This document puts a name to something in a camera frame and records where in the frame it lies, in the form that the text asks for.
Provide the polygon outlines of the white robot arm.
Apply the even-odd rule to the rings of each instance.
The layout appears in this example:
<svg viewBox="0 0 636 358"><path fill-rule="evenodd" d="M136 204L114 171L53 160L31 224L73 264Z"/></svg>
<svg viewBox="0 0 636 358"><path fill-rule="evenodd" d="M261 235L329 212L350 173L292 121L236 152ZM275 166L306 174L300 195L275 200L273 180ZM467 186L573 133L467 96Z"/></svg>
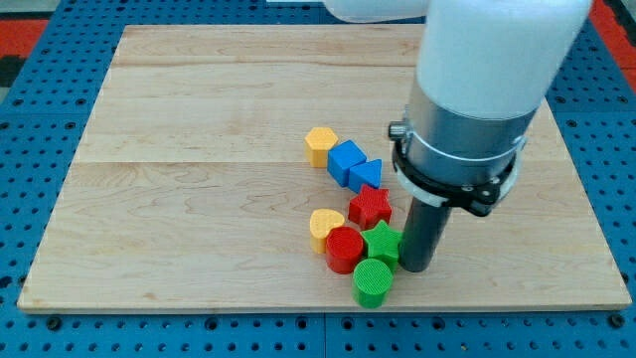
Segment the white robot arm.
<svg viewBox="0 0 636 358"><path fill-rule="evenodd" d="M324 0L336 18L423 16L394 168L415 204L486 216L519 176L525 133L577 37L590 0Z"/></svg>

